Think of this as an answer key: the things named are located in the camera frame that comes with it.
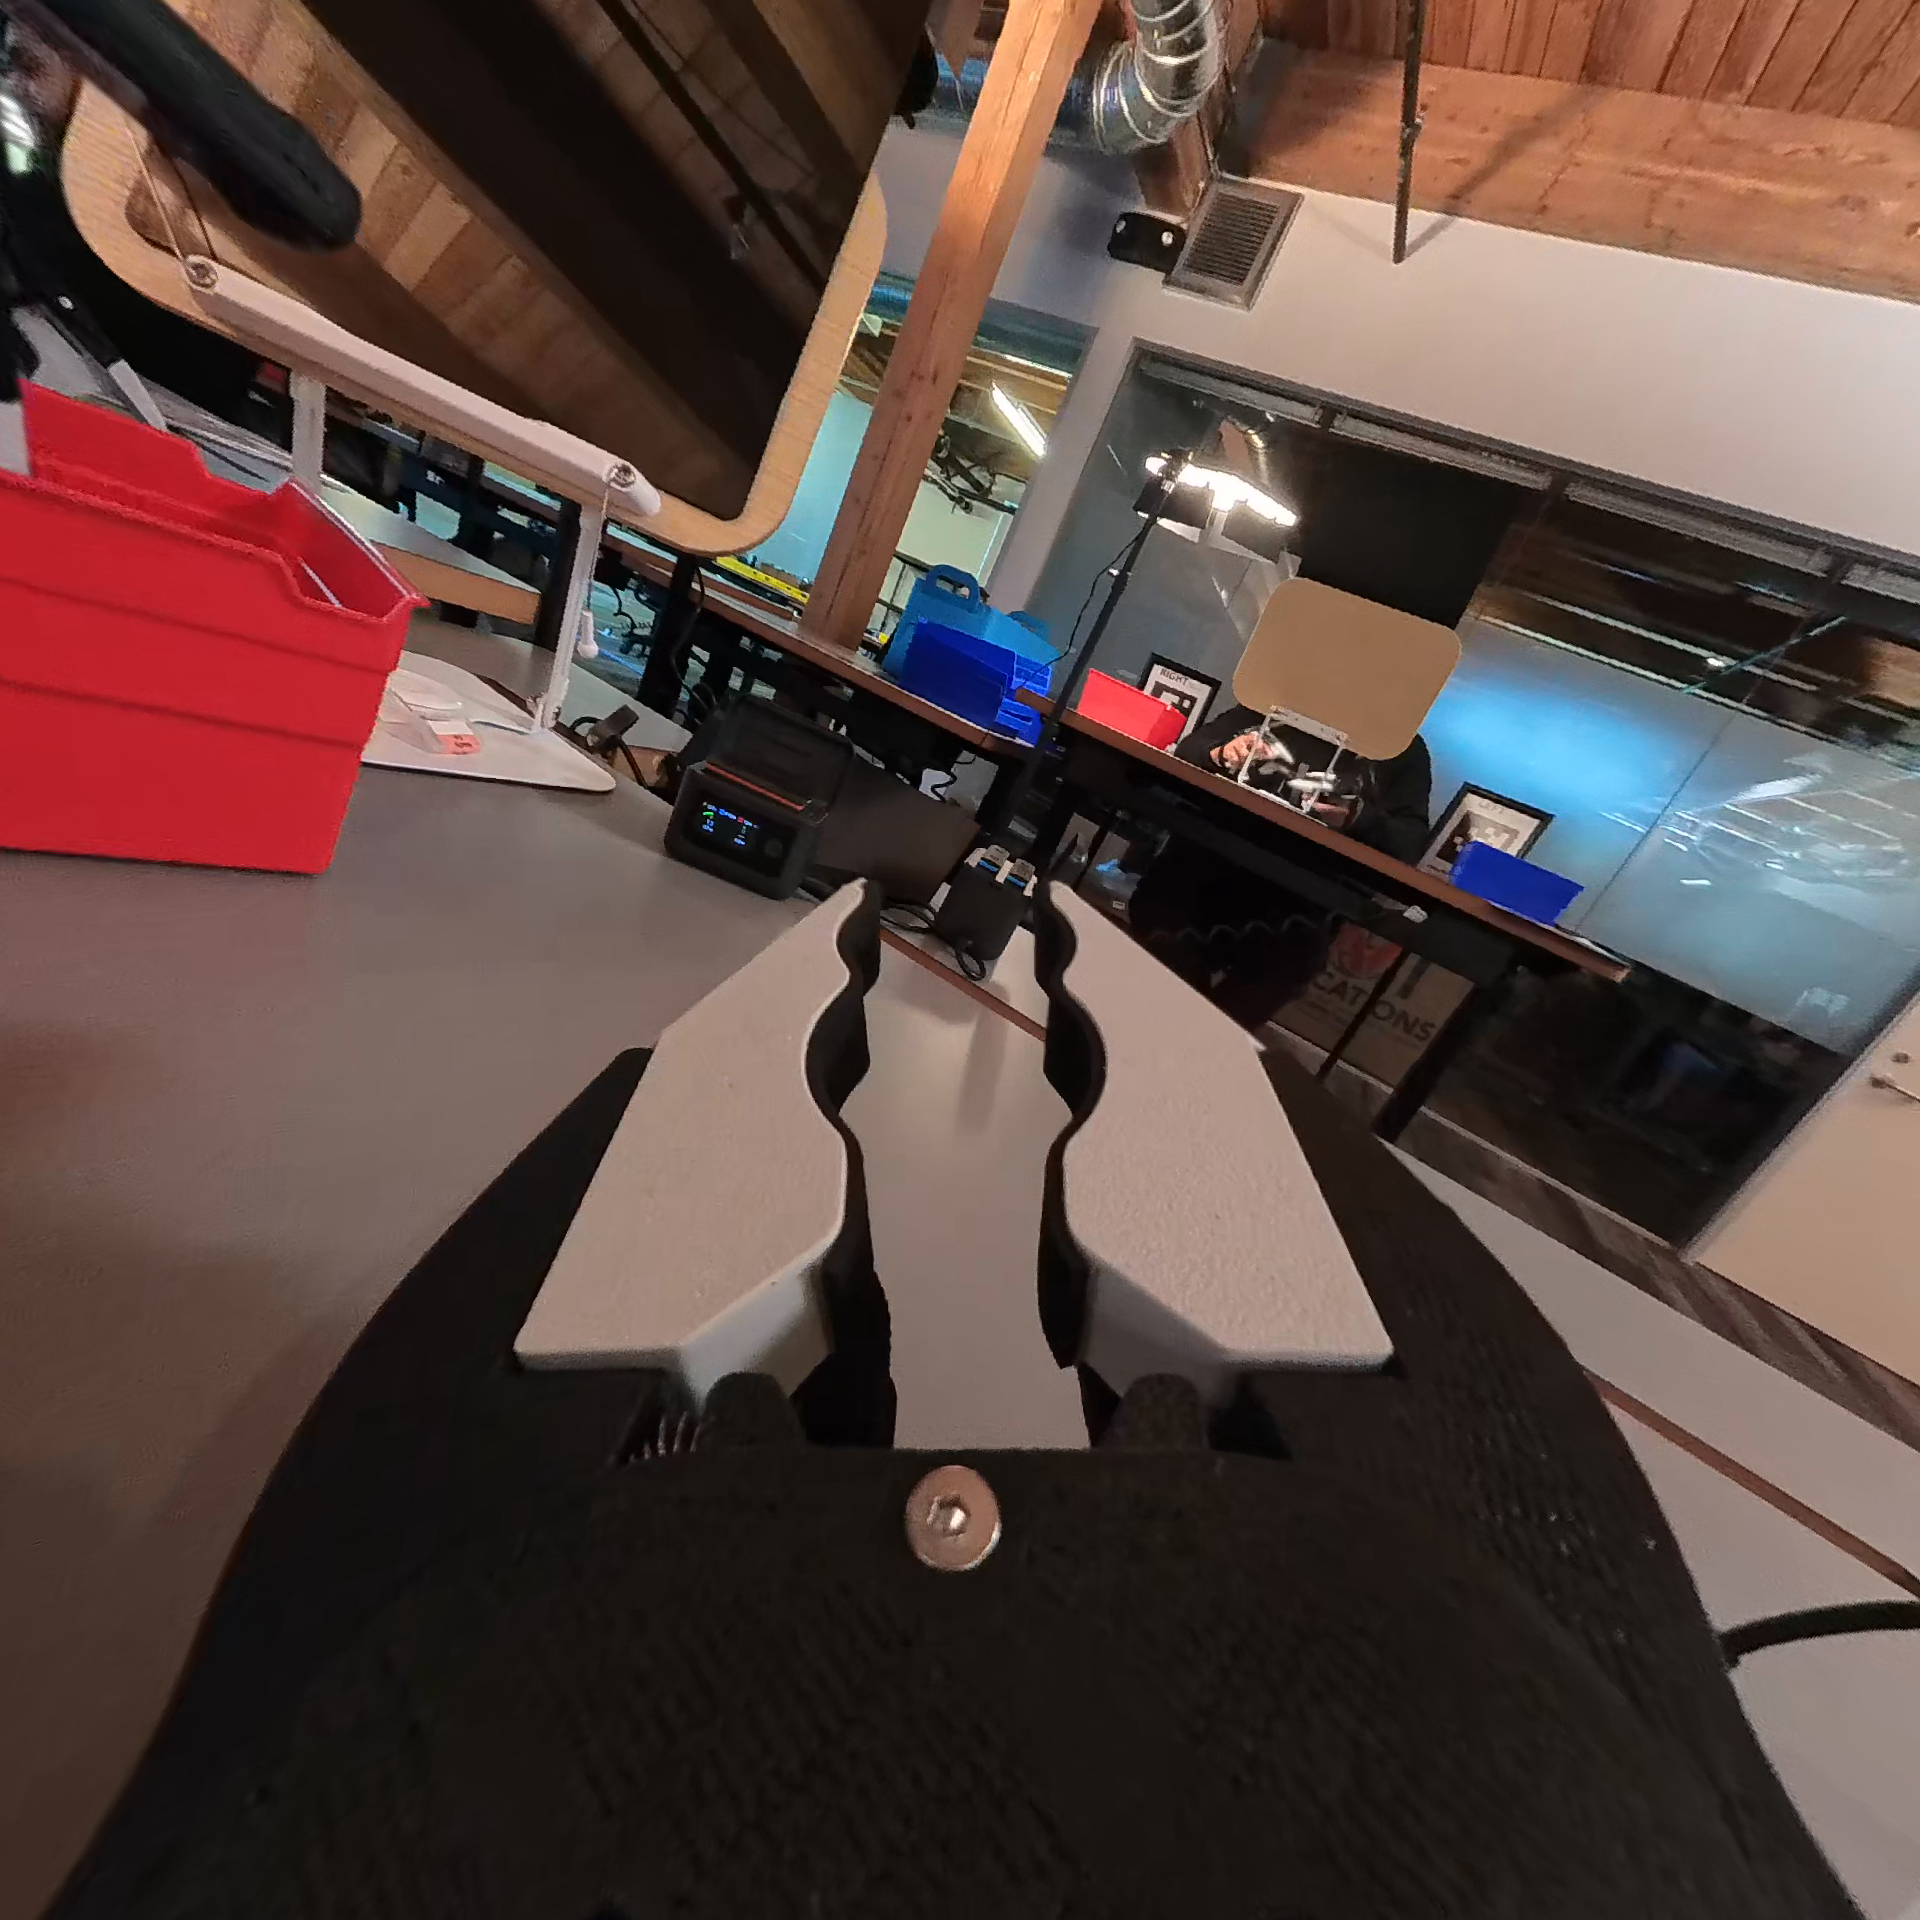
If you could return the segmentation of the blue plastic bin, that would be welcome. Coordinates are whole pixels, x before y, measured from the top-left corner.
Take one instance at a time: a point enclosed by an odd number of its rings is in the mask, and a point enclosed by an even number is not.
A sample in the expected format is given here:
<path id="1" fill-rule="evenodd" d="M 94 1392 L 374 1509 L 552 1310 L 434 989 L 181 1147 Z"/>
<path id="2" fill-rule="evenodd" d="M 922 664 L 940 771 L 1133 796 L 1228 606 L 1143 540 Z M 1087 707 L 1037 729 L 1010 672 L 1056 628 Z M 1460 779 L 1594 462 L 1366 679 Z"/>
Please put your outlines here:
<path id="1" fill-rule="evenodd" d="M 1485 841 L 1463 845 L 1451 864 L 1448 883 L 1460 893 L 1546 928 L 1554 928 L 1582 893 L 1578 880 Z"/>

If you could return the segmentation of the grey air vent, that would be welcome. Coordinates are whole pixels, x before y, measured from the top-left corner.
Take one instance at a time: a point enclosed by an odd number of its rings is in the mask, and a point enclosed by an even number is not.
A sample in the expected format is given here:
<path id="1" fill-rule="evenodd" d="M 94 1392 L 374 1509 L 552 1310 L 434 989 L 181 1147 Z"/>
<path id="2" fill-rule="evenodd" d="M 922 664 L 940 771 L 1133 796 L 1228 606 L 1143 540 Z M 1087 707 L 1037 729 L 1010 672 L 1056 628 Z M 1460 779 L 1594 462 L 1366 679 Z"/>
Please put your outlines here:
<path id="1" fill-rule="evenodd" d="M 1247 313 L 1303 205 L 1304 195 L 1280 183 L 1214 177 L 1183 228 L 1166 288 Z"/>

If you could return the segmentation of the white metal stand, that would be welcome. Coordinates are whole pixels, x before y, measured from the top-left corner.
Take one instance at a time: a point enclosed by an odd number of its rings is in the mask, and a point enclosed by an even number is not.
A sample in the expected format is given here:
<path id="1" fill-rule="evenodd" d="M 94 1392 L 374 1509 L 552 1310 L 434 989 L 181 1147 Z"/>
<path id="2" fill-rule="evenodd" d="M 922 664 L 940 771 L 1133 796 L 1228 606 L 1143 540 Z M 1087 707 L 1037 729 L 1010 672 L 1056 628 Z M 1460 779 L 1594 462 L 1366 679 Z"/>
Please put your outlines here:
<path id="1" fill-rule="evenodd" d="M 655 486 L 618 454 L 564 427 L 517 413 L 443 375 L 350 334 L 312 307 L 212 261 L 181 259 L 187 293 L 205 320 L 252 342 L 288 367 L 294 403 L 292 473 L 307 492 L 323 480 L 324 391 L 378 400 L 421 424 L 434 424 L 469 449 L 486 454 L 575 510 L 559 584 L 542 611 L 559 616 L 556 652 L 527 712 L 492 695 L 475 677 L 422 656 L 403 656 L 381 695 L 363 763 L 396 772 L 527 784 L 604 796 L 611 768 L 559 729 L 570 672 L 591 633 L 591 565 L 608 510 L 654 517 Z"/>

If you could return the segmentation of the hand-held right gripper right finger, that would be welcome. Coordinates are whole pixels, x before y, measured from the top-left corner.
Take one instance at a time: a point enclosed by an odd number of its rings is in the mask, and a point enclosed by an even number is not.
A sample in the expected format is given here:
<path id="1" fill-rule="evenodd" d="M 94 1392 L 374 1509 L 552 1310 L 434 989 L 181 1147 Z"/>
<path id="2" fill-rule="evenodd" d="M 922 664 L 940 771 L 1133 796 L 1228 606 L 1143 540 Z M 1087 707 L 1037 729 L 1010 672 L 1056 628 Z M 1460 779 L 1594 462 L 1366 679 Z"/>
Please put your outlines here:
<path id="1" fill-rule="evenodd" d="M 1087 900 L 1045 883 L 1040 1324 L 1112 1395 L 1178 1376 L 1375 1374 L 1392 1342 L 1260 1045 Z"/>

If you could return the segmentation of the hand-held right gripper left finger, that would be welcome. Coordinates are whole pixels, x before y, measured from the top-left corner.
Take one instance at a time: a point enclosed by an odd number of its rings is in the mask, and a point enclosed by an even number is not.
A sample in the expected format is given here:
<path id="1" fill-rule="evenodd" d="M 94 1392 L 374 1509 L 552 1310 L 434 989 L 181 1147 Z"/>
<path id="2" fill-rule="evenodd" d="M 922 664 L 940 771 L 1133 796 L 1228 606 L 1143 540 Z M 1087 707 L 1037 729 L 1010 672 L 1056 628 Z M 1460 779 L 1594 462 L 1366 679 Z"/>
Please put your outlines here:
<path id="1" fill-rule="evenodd" d="M 515 1336 L 527 1368 L 735 1374 L 894 1412 L 892 1315 L 844 1108 L 871 1064 L 879 900 L 839 886 L 651 1048 Z"/>

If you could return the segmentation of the white door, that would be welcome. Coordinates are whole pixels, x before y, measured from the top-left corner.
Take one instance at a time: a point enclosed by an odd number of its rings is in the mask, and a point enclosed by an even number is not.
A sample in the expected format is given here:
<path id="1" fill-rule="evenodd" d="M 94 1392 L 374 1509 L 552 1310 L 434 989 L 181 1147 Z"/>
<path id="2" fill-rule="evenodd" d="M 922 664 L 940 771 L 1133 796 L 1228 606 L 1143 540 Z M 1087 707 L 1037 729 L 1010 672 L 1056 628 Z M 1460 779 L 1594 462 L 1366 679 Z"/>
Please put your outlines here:
<path id="1" fill-rule="evenodd" d="M 1917 1377 L 1917 1000 L 1867 1041 L 1686 1249 Z"/>

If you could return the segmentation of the studio light on stand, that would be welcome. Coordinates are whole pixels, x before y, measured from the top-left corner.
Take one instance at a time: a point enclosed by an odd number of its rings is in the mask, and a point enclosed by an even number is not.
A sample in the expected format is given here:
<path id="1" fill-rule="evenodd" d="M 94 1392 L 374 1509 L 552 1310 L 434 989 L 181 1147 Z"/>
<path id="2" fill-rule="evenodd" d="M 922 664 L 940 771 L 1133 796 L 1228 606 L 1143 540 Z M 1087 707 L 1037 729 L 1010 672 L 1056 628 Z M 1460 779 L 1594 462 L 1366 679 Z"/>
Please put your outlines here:
<path id="1" fill-rule="evenodd" d="M 1010 821 L 1023 808 L 1037 782 L 1050 772 L 1064 718 L 1087 680 L 1093 656 L 1112 624 L 1152 533 L 1160 526 L 1182 527 L 1194 524 L 1200 540 L 1223 537 L 1228 517 L 1235 512 L 1251 512 L 1276 537 L 1298 524 L 1295 510 L 1283 504 L 1268 488 L 1232 469 L 1226 449 L 1195 456 L 1194 448 L 1171 448 L 1147 462 L 1147 467 L 1149 473 L 1136 499 L 1136 527 L 1123 541 L 1120 551 L 1095 573 L 1070 624 L 1063 664 L 1053 677 L 1042 709 L 1040 739 L 1014 784 L 1014 796 L 1007 800 Z"/>

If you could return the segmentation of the wooden post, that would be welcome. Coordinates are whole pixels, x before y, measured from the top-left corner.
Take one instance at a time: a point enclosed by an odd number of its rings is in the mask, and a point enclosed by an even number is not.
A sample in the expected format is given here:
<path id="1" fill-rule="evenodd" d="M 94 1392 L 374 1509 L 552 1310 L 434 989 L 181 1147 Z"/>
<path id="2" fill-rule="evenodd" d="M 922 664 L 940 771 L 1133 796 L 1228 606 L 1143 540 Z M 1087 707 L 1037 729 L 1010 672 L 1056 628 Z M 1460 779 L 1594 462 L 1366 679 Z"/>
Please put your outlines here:
<path id="1" fill-rule="evenodd" d="M 1098 3 L 1013 3 L 967 123 L 899 342 L 807 595 L 803 633 L 852 656 L 915 508 L 949 400 Z"/>

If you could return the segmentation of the small red bin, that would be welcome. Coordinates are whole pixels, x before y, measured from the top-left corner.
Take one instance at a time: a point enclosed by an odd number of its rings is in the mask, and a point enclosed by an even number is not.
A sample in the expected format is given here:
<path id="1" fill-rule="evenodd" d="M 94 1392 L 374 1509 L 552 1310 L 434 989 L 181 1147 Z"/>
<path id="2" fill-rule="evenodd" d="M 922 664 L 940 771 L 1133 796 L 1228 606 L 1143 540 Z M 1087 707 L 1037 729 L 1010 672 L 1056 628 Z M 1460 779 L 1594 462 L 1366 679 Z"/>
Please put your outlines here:
<path id="1" fill-rule="evenodd" d="M 1187 712 L 1178 703 L 1100 669 L 1085 673 L 1071 710 L 1157 751 L 1171 751 L 1187 733 Z"/>

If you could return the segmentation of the hanging metal rod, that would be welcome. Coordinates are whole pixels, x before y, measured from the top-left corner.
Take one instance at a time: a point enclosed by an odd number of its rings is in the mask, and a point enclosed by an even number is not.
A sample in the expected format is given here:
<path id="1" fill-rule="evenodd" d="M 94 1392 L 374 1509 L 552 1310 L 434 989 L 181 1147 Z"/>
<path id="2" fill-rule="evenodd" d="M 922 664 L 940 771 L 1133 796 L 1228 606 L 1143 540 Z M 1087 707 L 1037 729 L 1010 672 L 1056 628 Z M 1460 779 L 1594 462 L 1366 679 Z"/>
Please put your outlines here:
<path id="1" fill-rule="evenodd" d="M 1398 157 L 1395 223 L 1390 259 L 1400 264 L 1408 259 L 1408 217 L 1416 143 L 1424 129 L 1422 81 L 1429 3 L 1414 0 L 1400 6 L 1400 87 L 1398 87 Z"/>

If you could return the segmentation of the red plastic bin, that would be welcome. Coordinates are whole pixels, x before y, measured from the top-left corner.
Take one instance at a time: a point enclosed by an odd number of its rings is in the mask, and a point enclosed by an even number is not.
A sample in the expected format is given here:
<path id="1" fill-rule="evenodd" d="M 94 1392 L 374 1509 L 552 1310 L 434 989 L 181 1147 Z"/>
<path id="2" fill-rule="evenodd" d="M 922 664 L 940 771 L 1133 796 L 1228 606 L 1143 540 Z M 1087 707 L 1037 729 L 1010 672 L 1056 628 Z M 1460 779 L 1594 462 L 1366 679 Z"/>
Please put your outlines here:
<path id="1" fill-rule="evenodd" d="M 84 703 L 362 750 L 416 611 L 404 595 L 384 616 L 312 606 L 168 614 L 4 589 L 2 679 Z"/>
<path id="2" fill-rule="evenodd" d="M 222 480 L 190 440 L 35 382 L 19 423 L 26 467 L 2 476 L 6 606 L 36 589 L 396 669 L 421 595 L 300 483 Z"/>
<path id="3" fill-rule="evenodd" d="M 363 748 L 4 685 L 2 847 L 323 873 Z"/>

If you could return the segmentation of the black power station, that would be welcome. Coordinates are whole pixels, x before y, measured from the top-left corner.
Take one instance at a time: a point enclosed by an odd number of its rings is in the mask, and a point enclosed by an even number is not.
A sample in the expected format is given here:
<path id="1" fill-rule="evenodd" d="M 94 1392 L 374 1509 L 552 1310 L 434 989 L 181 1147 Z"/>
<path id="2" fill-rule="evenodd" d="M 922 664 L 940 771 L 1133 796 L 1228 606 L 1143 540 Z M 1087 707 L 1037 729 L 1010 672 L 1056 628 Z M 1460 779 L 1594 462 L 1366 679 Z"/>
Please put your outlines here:
<path id="1" fill-rule="evenodd" d="M 663 853 L 763 897 L 798 896 L 852 763 L 846 735 L 773 700 L 735 695 L 682 756 Z"/>

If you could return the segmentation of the black battery charger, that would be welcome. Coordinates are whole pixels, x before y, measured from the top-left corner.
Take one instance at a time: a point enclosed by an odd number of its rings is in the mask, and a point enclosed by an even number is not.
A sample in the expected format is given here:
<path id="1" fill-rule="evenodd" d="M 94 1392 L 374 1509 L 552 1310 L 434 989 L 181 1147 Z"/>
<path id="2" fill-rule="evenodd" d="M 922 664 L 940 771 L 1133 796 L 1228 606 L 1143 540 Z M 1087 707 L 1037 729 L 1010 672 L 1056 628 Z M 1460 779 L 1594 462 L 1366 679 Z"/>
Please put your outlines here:
<path id="1" fill-rule="evenodd" d="M 1027 923 L 1036 886 L 1037 873 L 1028 857 L 1002 845 L 974 847 L 946 883 L 928 937 L 964 979 L 986 981 L 1014 931 Z"/>

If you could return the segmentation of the silver ventilation duct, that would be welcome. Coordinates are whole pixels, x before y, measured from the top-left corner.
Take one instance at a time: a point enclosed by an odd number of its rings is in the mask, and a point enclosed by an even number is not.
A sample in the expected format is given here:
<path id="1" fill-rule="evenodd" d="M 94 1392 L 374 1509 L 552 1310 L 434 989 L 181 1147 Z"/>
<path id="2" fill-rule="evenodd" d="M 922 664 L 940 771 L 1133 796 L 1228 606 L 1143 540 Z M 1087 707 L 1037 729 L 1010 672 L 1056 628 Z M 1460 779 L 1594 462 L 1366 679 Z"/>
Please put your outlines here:
<path id="1" fill-rule="evenodd" d="M 1260 3 L 1101 5 L 1056 134 L 1087 153 L 1215 157 L 1235 84 L 1263 46 Z"/>

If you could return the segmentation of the black framed picture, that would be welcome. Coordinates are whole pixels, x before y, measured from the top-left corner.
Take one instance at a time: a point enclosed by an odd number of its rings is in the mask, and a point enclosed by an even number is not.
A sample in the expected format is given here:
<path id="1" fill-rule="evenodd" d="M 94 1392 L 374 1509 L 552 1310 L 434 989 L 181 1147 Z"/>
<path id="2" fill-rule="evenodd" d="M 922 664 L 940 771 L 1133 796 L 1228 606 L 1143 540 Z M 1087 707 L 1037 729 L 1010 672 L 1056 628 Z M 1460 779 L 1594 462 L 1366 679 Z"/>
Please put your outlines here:
<path id="1" fill-rule="evenodd" d="M 1510 800 L 1480 784 L 1463 784 L 1443 804 L 1414 864 L 1422 873 L 1448 878 L 1468 845 L 1526 857 L 1549 825 L 1551 814 L 1543 806 Z"/>

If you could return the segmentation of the pile of blue bins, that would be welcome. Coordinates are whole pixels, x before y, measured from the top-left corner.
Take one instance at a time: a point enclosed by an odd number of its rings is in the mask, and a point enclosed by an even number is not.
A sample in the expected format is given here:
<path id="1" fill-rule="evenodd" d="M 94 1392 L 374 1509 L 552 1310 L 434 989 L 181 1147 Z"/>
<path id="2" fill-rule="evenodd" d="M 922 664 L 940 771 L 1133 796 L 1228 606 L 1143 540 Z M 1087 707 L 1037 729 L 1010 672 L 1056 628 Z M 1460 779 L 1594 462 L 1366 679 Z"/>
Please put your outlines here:
<path id="1" fill-rule="evenodd" d="M 934 565 L 907 595 L 879 672 L 924 702 L 1031 748 L 1042 715 L 1021 693 L 1047 702 L 1058 657 L 1047 622 L 995 608 L 976 575 Z"/>

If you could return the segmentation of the long brown table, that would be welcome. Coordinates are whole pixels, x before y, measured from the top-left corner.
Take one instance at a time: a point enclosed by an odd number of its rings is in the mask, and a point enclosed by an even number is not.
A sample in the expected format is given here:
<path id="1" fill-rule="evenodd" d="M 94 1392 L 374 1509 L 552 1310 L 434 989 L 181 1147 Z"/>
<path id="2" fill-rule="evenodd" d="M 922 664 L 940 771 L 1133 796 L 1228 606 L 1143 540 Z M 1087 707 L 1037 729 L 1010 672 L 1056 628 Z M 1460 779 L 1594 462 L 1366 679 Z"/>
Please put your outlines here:
<path id="1" fill-rule="evenodd" d="M 1132 817 L 1188 839 L 1471 985 L 1373 1117 L 1375 1136 L 1388 1142 L 1405 1133 L 1453 1060 L 1501 1012 L 1519 974 L 1578 972 L 1612 985 L 1630 975 L 1630 961 L 1595 943 L 1504 912 L 1060 703 L 1045 710 L 1040 742 L 1021 772 L 1023 779 L 1040 775 L 1060 782 L 1031 847 L 1040 868 L 1051 861 L 1075 814 Z"/>

